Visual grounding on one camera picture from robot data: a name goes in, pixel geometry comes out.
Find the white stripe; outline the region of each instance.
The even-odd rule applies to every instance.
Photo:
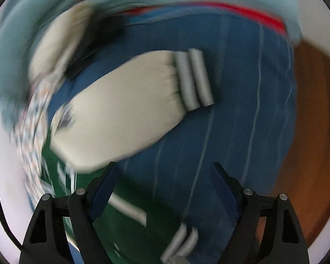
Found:
[[[221,77],[222,72],[224,70],[224,60],[226,54],[226,46],[227,46],[227,38],[228,38],[228,30],[230,27],[230,22],[227,16],[222,16],[220,18],[220,36],[219,42],[217,45],[217,56],[216,56],[216,86],[218,88],[221,87]]]
[[[183,219],[185,219],[185,217],[187,216],[189,207],[191,206],[191,201],[192,201],[194,189],[195,189],[196,184],[197,184],[199,173],[201,172],[201,168],[202,168],[202,164],[203,164],[205,152],[207,151],[207,146],[208,146],[210,131],[211,131],[211,127],[213,126],[214,117],[215,117],[215,112],[214,112],[214,109],[211,108],[210,116],[209,116],[209,120],[208,120],[207,134],[206,134],[205,139],[204,139],[204,144],[203,144],[201,158],[200,158],[199,163],[198,163],[196,176],[194,177],[194,181],[192,183],[191,192],[190,192],[190,195],[189,195],[189,198],[188,198],[188,202],[187,202],[186,208],[185,208],[185,210],[183,212]]]
[[[188,54],[186,52],[175,52],[176,68],[178,78],[180,79],[180,90],[183,102],[188,111],[195,110],[200,107],[196,89],[194,88],[194,80],[191,76],[191,68],[188,62]]]
[[[76,191],[76,172],[75,171],[71,171],[70,178],[71,178],[71,194],[73,194]]]
[[[228,142],[228,146],[225,152],[225,159],[224,159],[224,168],[228,167],[228,161],[229,161],[229,157],[231,156],[231,149],[232,149],[232,142],[234,140],[234,136],[236,133],[236,127],[237,127],[237,117],[238,117],[238,111],[239,111],[239,107],[236,106],[235,109],[235,115],[233,118],[233,127],[231,128],[231,134],[230,134],[230,139]]]
[[[120,251],[118,245],[117,245],[115,242],[114,242],[114,246],[115,246],[115,248],[116,248],[118,251]]]
[[[268,140],[269,137],[270,137],[270,134],[271,134],[271,132],[272,132],[272,130],[273,130],[273,128],[274,128],[274,124],[275,124],[276,116],[277,116],[278,109],[279,109],[279,106],[278,106],[278,99],[277,99],[278,85],[279,85],[279,77],[278,77],[278,75],[276,75],[275,93],[274,93],[274,97],[275,97],[275,112],[274,112],[273,120],[272,120],[271,123],[270,123],[270,128],[269,128],[268,134],[266,135],[265,140]]]
[[[108,204],[110,204],[114,209],[117,209],[119,212],[123,213],[129,218],[132,218],[135,221],[139,222],[144,227],[147,227],[147,213],[139,207],[136,207],[125,201],[117,194],[111,194]]]
[[[258,87],[257,87],[257,109],[255,110],[254,119],[253,119],[253,128],[251,132],[251,136],[249,138],[249,144],[248,144],[248,152],[247,152],[247,158],[246,158],[246,164],[245,168],[243,170],[243,175],[241,178],[241,185],[244,185],[247,179],[248,175],[248,167],[251,163],[251,153],[252,153],[252,145],[253,145],[253,138],[255,135],[255,126],[257,124],[257,118],[260,110],[260,84],[261,84],[261,59],[263,54],[263,47],[264,47],[264,31],[263,27],[260,24],[260,31],[259,31],[259,55],[258,55]]]
[[[173,256],[176,250],[180,247],[183,240],[186,238],[187,227],[184,223],[181,224],[180,228],[177,230],[173,238],[171,239],[168,247],[164,250],[160,257],[160,261],[167,263],[171,256]]]
[[[170,197],[170,200],[171,200],[171,202],[169,204],[170,207],[171,207],[171,204],[172,204],[172,202],[174,200],[174,196],[175,196],[176,179],[177,179],[177,175],[179,172],[179,167],[180,167],[180,162],[181,162],[181,158],[182,158],[182,152],[183,152],[184,145],[185,145],[185,141],[182,143],[180,153],[178,156],[178,160],[176,161],[176,166],[173,168],[173,181],[172,181],[173,186],[172,186],[171,197]]]
[[[161,157],[161,151],[164,148],[165,138],[166,138],[166,136],[163,138],[163,140],[160,144],[159,150],[157,152],[157,156],[155,157],[155,161],[154,161],[154,185],[153,185],[152,201],[154,200],[155,193],[157,192],[158,177],[159,177],[159,162],[160,162],[160,157]]]
[[[128,164],[129,164],[129,160],[130,160],[130,157],[126,160],[125,162],[125,166],[123,168],[123,173],[125,173],[127,171],[127,168],[128,168]]]
[[[207,69],[205,68],[203,52],[191,48],[189,50],[189,55],[191,57],[194,78],[196,80],[198,94],[204,106],[209,106],[214,104],[214,98],[211,93],[210,83],[208,79]]]
[[[120,253],[117,252],[117,250],[114,250],[115,254],[117,255],[118,258],[121,258]]]
[[[192,228],[191,235],[188,237],[186,242],[180,247],[180,249],[176,252],[176,256],[187,257],[193,251],[194,247],[196,247],[198,242],[198,230],[196,228]]]

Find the gray stripe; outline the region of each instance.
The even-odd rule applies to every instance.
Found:
[[[214,104],[214,98],[210,89],[203,52],[196,48],[191,48],[189,54],[193,65],[194,79],[197,84],[199,98],[203,106],[212,105]]]
[[[278,96],[278,94],[277,94],[278,93],[278,90],[279,90],[279,76],[276,75],[275,92],[274,92],[274,97],[275,97],[274,98],[274,100],[275,100],[275,112],[274,112],[273,119],[272,119],[272,121],[270,123],[270,128],[269,128],[268,134],[266,135],[265,140],[268,140],[269,139],[269,137],[271,135],[271,132],[272,132],[272,130],[274,128],[275,120],[276,120],[276,117],[277,117],[277,112],[278,112],[278,108],[279,108],[279,106],[278,106],[278,98],[277,98],[277,96]]]
[[[179,167],[180,167],[180,163],[181,163],[181,158],[182,158],[182,153],[183,153],[184,146],[185,146],[185,142],[182,143],[180,153],[179,153],[178,159],[176,161],[176,166],[173,169],[173,185],[172,185],[172,190],[171,190],[171,197],[170,197],[171,203],[170,204],[172,204],[174,196],[175,196],[176,179],[177,179],[177,175],[178,175],[178,171],[179,171]]]
[[[161,151],[164,148],[165,144],[165,137],[160,143],[159,150],[157,152],[157,156],[155,157],[154,161],[154,186],[153,186],[153,195],[152,195],[152,200],[155,198],[155,193],[157,191],[157,186],[158,186],[158,178],[159,178],[159,162],[160,162],[160,157],[161,157]]]
[[[258,86],[257,86],[257,108],[255,110],[254,119],[253,119],[253,127],[251,136],[249,138],[248,144],[248,152],[246,158],[245,168],[243,170],[243,175],[241,177],[241,185],[244,185],[248,175],[248,168],[251,163],[251,154],[252,154],[252,145],[253,145],[253,138],[255,135],[255,129],[257,125],[257,118],[260,110],[260,85],[261,85],[261,59],[263,54],[263,47],[264,47],[264,30],[261,24],[259,24],[259,55],[258,55]]]
[[[111,194],[108,204],[125,216],[132,218],[144,227],[147,227],[147,213],[141,208],[136,207],[130,202],[124,200],[114,192]]]
[[[123,173],[125,173],[127,171],[128,168],[128,164],[129,164],[129,160],[131,159],[131,157],[129,157],[126,162],[125,162],[125,166],[123,167]]]
[[[200,104],[196,95],[188,54],[186,52],[175,52],[175,60],[183,102],[188,111],[195,110],[200,107]]]
[[[207,151],[209,136],[210,136],[211,128],[213,126],[214,117],[215,117],[215,112],[214,112],[214,108],[212,107],[211,110],[210,110],[210,115],[209,115],[209,119],[208,119],[208,128],[207,128],[207,133],[206,133],[205,138],[204,138],[204,144],[203,144],[201,158],[200,158],[199,163],[198,163],[197,172],[196,172],[196,175],[194,177],[194,181],[192,183],[191,192],[190,192],[190,195],[189,195],[189,198],[188,198],[186,208],[183,212],[182,219],[185,219],[185,217],[188,214],[189,207],[191,206],[191,201],[192,201],[192,198],[193,198],[194,189],[195,189],[197,181],[198,181],[199,173],[201,172],[205,152]]]
[[[166,264],[176,253],[183,240],[185,239],[187,234],[187,226],[182,223],[180,228],[177,230],[173,238],[171,239],[169,245],[164,250],[163,254],[160,256],[160,260],[162,263]]]
[[[216,56],[216,86],[220,88],[222,72],[224,71],[224,58],[226,53],[227,37],[229,32],[230,19],[227,16],[220,17],[219,25],[219,42],[217,46]]]

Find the white wall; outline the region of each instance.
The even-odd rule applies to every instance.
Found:
[[[0,121],[0,199],[7,222],[21,243],[32,217],[23,180],[24,174],[18,163],[16,149],[10,144]],[[1,224],[0,251],[10,263],[18,263],[19,251],[6,236]]]
[[[330,56],[330,11],[323,0],[298,0],[303,37]]]

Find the fabric pile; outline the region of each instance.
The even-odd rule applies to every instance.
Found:
[[[117,161],[94,223],[113,263],[216,263],[235,223],[209,167],[269,194],[300,36],[296,0],[8,0],[0,113],[32,207]]]

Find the rolled sock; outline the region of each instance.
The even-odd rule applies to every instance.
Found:
[[[189,65],[184,54],[179,56]],[[54,115],[52,150],[78,172],[91,172],[157,142],[199,107],[191,70],[188,92],[196,105],[184,107],[181,96],[187,92],[178,80],[190,66],[176,70],[173,55],[154,51],[134,57],[76,95]]]

